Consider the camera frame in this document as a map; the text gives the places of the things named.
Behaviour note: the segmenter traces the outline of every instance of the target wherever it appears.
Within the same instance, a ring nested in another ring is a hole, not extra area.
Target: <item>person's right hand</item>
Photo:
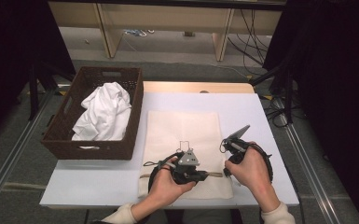
[[[252,191],[263,212],[270,212],[280,205],[280,201],[269,181],[269,171],[263,157],[254,148],[248,147],[240,164],[225,162],[226,168]]]

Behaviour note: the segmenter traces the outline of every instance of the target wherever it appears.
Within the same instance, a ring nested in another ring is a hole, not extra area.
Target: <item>floor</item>
[[[246,82],[266,71],[259,63],[243,57],[232,44],[228,43],[223,62],[214,57],[214,47],[210,34],[195,33],[185,36],[184,32],[155,31],[146,37],[123,35],[115,58],[105,56],[101,34],[95,29],[61,28],[62,36],[74,61],[76,69],[84,64],[93,63],[162,63],[180,66],[205,66],[207,69],[223,69],[231,72],[236,81]],[[242,49],[247,35],[230,35],[232,42]],[[270,36],[259,36],[268,45]],[[247,52],[262,62],[257,50],[248,48]],[[255,87],[260,95],[269,95],[271,79]],[[32,134],[25,140],[26,147],[14,162],[13,169],[0,192],[0,223],[88,223],[112,212],[108,209],[63,209],[52,210],[39,205],[43,190],[48,183],[56,160],[40,145],[43,132],[48,126],[50,115],[55,113],[61,96],[54,94],[47,103],[41,120],[32,128]],[[288,173],[293,177],[300,206],[290,207],[297,223],[359,223],[359,214],[348,197],[345,188],[328,162],[318,144],[310,124],[301,112],[293,110],[293,125],[285,124],[284,116],[272,117],[274,106],[282,107],[282,101],[261,99],[266,109],[270,127],[281,151]],[[29,116],[29,95],[27,89],[19,97],[6,120],[0,126],[0,170],[10,151],[16,147],[21,131],[27,125]],[[300,101],[294,98],[294,105]],[[258,223],[258,208],[241,209],[243,223]]]

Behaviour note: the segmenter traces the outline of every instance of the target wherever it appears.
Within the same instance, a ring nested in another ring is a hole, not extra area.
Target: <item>gray floor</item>
[[[74,61],[76,69],[83,65],[114,65],[142,66],[145,79],[149,80],[189,80],[189,81],[230,81],[246,82],[258,75],[250,74],[245,64],[253,73],[263,74],[265,71],[254,61],[243,58],[229,43],[223,62],[217,62],[214,57],[214,46],[209,34],[196,33],[195,36],[183,36],[181,32],[160,32],[148,34],[147,37],[124,35],[114,59],[107,59],[104,52],[101,34],[94,29],[62,28],[67,48]],[[237,36],[230,38],[239,46],[243,43]],[[259,37],[268,44],[270,37]],[[259,59],[256,52],[248,51]],[[268,86],[271,80],[257,85],[255,91],[261,95],[269,95]],[[87,211],[52,210],[39,205],[43,188],[57,160],[41,144],[43,132],[48,121],[60,105],[62,96],[56,94],[35,127],[33,134],[25,147],[20,159],[11,172],[5,187],[0,193],[0,223],[85,223]],[[269,100],[261,100],[265,108]],[[20,103],[13,106],[6,120],[0,126],[0,168],[9,151],[16,144],[25,127],[29,116],[29,95],[27,88],[21,94]],[[311,169],[316,173],[316,185],[326,195],[328,203],[332,204],[337,219],[331,221],[325,213],[323,203],[318,200],[320,192],[315,192],[315,178],[310,179],[308,171],[300,162],[296,146],[289,137],[288,128],[277,126],[283,118],[270,119],[270,127],[275,136],[283,160],[289,174],[293,177],[301,206],[290,207],[297,223],[359,223],[359,215],[348,197],[345,188],[327,160],[323,158],[323,150],[318,144],[310,124],[301,110],[294,110],[295,131],[307,157],[311,161]],[[112,212],[112,208],[89,210],[88,220],[102,218]],[[243,223],[258,223],[258,208],[242,208]]]

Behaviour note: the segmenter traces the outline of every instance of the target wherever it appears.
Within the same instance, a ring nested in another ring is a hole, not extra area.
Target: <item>beige cloth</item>
[[[219,150],[222,135],[217,113],[149,111],[143,164],[164,160],[180,148],[180,141],[188,141],[193,148],[200,162],[197,170],[223,174],[226,156]],[[142,166],[140,175],[150,174],[154,167]],[[140,178],[139,197],[147,195],[148,181],[148,177]],[[228,199],[233,197],[231,183],[227,177],[208,176],[181,198]]]

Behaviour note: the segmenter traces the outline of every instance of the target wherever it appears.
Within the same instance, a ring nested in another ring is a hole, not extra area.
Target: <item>white table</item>
[[[257,94],[180,92],[145,92],[132,160],[58,161],[40,204],[50,208],[97,208],[119,207],[124,203],[139,201],[138,178],[145,144],[146,115],[147,111],[157,109],[215,111],[219,115],[223,137],[250,124],[251,128],[242,139],[256,141],[268,154],[272,154],[273,186],[278,197],[288,205],[298,205],[295,190]],[[231,199],[178,200],[167,208],[257,206],[248,188],[234,183],[233,191],[234,197]]]

